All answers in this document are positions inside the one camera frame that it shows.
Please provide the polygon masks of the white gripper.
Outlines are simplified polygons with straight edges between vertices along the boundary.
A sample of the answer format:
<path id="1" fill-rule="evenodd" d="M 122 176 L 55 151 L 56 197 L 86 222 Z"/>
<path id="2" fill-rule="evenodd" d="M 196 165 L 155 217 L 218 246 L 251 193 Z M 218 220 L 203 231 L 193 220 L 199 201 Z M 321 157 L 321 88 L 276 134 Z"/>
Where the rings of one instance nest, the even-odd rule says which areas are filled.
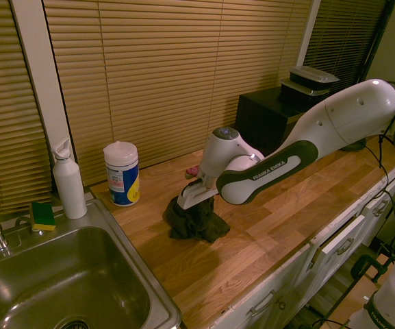
<path id="1" fill-rule="evenodd" d="M 202 182 L 191 182 L 179 194 L 177 203 L 187 210 L 216 195 L 215 188 L 207 188 Z"/>

